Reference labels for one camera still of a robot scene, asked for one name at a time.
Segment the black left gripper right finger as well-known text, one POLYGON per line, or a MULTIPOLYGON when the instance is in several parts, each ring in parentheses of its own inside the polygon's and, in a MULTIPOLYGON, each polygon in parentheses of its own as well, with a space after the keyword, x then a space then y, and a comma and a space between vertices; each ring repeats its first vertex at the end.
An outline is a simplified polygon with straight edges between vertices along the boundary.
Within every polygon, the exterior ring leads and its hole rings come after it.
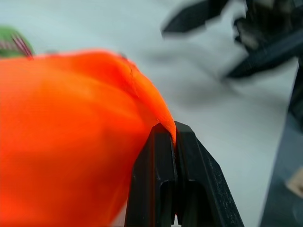
POLYGON ((178 223, 182 227, 244 227, 220 165, 180 122, 177 152, 181 188, 178 223))

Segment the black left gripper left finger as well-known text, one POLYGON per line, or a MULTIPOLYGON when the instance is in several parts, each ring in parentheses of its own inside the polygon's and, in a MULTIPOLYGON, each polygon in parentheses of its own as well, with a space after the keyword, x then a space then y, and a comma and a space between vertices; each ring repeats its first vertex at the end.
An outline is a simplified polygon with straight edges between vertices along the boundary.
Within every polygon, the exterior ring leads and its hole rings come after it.
POLYGON ((152 128, 132 169, 125 227, 171 227, 176 183, 172 139, 159 123, 152 128))

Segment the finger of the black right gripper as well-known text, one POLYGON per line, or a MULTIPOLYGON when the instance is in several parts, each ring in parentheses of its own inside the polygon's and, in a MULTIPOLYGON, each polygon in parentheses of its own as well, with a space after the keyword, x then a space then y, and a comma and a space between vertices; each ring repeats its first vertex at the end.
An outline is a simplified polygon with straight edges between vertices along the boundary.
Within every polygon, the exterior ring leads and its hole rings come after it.
POLYGON ((282 34, 276 40, 252 51, 234 69, 228 79, 241 79, 273 69, 294 57, 303 57, 303 29, 282 34))
POLYGON ((186 34, 219 20, 236 0, 196 0, 174 12, 163 25, 163 34, 186 34))

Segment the orange fabric pouch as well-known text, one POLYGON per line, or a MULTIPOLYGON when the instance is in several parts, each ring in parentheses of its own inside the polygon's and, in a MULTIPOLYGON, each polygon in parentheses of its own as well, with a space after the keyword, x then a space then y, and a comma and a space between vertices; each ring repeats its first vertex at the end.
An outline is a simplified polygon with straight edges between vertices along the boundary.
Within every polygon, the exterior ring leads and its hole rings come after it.
POLYGON ((110 227, 152 127, 157 88, 107 51, 0 61, 0 227, 110 227))

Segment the green striped packet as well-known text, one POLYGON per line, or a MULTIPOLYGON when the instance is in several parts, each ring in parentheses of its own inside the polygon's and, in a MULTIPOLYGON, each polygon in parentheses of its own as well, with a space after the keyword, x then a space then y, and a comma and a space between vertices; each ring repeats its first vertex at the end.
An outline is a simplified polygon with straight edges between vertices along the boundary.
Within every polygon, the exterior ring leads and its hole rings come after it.
POLYGON ((15 28, 0 25, 0 59, 28 57, 35 54, 32 45, 15 28))

